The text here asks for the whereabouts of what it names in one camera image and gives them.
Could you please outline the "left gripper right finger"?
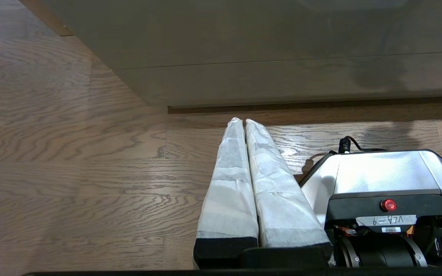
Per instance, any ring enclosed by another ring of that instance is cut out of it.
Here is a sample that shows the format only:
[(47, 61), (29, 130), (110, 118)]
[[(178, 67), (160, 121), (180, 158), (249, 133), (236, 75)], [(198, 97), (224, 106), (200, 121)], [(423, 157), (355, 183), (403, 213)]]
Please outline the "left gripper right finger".
[(263, 124), (246, 121), (247, 149), (259, 221), (259, 247), (247, 268), (328, 268), (331, 244), (293, 173)]

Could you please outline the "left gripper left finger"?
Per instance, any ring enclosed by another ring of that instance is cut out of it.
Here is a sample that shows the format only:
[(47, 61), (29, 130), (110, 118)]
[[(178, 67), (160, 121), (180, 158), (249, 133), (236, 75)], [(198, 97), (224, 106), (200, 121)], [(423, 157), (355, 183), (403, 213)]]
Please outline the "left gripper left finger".
[(224, 131), (201, 208), (193, 248), (195, 269), (239, 267), (240, 255), (258, 247), (259, 225), (243, 121)]

